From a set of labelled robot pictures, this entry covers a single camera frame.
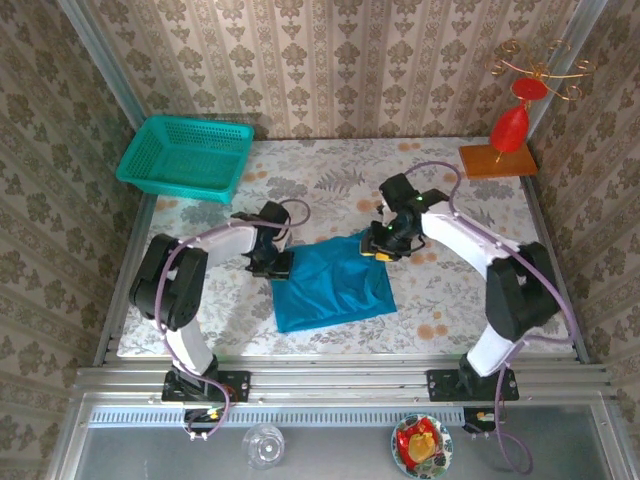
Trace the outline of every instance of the glass cup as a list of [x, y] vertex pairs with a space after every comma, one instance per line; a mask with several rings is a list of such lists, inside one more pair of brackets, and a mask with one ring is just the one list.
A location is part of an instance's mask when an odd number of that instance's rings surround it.
[[242, 440], [242, 451], [249, 466], [267, 470], [278, 464], [284, 455], [284, 437], [280, 430], [268, 423], [249, 429]]

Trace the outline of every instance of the blue cloth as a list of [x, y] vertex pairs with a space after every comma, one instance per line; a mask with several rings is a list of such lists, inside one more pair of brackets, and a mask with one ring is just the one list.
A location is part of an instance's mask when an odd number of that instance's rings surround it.
[[384, 262], [360, 255], [364, 232], [292, 247], [289, 280], [274, 280], [282, 333], [326, 327], [396, 311]]

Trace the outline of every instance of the plate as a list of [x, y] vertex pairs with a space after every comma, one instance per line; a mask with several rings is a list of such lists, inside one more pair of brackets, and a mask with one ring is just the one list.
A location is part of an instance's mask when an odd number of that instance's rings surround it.
[[[396, 432], [398, 430], [406, 430], [423, 418], [429, 419], [438, 431], [438, 446], [436, 447], [436, 454], [433, 457], [428, 458], [417, 465], [415, 470], [410, 470], [404, 464], [400, 457], [400, 453], [398, 452]], [[447, 428], [432, 416], [420, 414], [409, 415], [393, 429], [393, 433], [391, 434], [391, 454], [393, 455], [393, 459], [396, 461], [396, 465], [398, 465], [400, 470], [408, 476], [420, 479], [438, 478], [439, 476], [444, 475], [451, 465], [451, 460], [453, 459], [453, 440], [451, 439], [451, 435]]]

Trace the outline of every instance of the orange wooden block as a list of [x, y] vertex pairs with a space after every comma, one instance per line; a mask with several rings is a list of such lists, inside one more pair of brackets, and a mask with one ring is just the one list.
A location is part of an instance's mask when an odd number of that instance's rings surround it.
[[503, 153], [496, 161], [498, 154], [499, 152], [491, 145], [460, 147], [460, 156], [467, 178], [515, 177], [538, 173], [538, 166], [526, 143], [513, 153]]

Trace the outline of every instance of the wallpaper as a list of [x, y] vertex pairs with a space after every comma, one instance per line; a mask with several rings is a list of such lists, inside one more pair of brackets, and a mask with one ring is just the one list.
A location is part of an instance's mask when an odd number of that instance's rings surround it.
[[591, 354], [640, 453], [640, 2], [610, 1], [581, 55], [599, 70], [533, 138], [542, 204]]
[[0, 478], [44, 478], [139, 195], [131, 131], [56, 2], [0, 1]]
[[511, 37], [562, 35], [577, 0], [85, 0], [147, 115], [256, 138], [487, 135]]

